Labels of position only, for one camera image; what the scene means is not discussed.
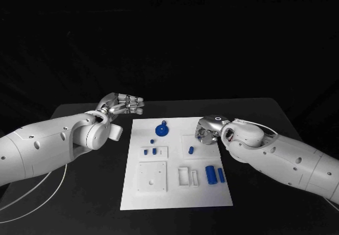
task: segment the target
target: blue object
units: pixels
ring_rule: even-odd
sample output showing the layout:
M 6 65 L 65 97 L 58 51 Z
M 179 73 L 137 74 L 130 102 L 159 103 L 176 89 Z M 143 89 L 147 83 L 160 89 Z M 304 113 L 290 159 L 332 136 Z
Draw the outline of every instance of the blue object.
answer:
M 166 126 L 166 121 L 163 121 L 161 125 L 156 127 L 156 134 L 159 136 L 164 136 L 169 133 L 169 128 Z
M 218 183 L 213 166 L 208 165 L 205 169 L 206 169 L 208 184 L 213 185 Z
M 189 154 L 193 153 L 193 150 L 195 150 L 195 148 L 190 146 L 190 147 L 189 147 Z
M 219 173 L 221 182 L 224 183 L 225 178 L 224 178 L 222 168 L 218 168 L 218 173 Z

